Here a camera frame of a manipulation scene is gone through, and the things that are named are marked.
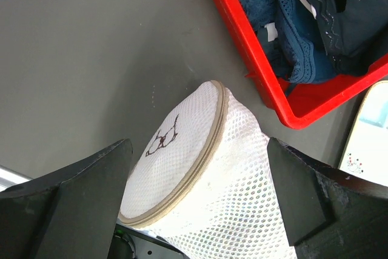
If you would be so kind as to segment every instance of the white tag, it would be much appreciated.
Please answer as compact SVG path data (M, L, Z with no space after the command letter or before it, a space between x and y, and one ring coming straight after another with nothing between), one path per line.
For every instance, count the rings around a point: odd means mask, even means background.
M276 29L274 22L266 24L264 27L267 29L268 42L272 42L278 38L278 30Z

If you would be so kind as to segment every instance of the white mesh laundry bag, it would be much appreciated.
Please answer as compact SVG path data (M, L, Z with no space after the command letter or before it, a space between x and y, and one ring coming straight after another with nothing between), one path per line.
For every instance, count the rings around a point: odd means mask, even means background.
M270 174L266 137L221 83L175 107L130 174L119 219L190 259L296 258Z

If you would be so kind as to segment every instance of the zipper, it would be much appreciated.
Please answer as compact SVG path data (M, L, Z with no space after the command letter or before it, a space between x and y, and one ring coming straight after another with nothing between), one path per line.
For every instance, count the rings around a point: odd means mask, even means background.
M229 99L227 90L221 82L211 82L218 89L218 100L215 119L207 137L205 146L183 179L171 191L171 193L155 207L135 218L126 218L119 213L119 219L125 226L140 229L147 227L166 216L187 195L187 193L190 192L192 187L205 171L205 168L209 164L211 157L218 147L220 137L224 131Z

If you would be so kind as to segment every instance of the gray table surface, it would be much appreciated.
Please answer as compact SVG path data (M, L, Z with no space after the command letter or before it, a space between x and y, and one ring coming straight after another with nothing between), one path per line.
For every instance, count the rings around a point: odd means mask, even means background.
M263 132L329 164L360 103L304 130L284 127L244 78L212 0L0 0L0 58L0 164L33 178L122 137L137 159L173 107L210 79Z

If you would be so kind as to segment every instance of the red plastic container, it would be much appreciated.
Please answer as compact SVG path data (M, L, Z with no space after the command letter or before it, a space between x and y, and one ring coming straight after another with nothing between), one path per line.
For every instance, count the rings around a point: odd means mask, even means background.
M388 55L370 66L367 75L339 75L324 84L299 84L286 97L288 83L278 79L238 0L214 0L265 105L287 127L303 129L388 75Z

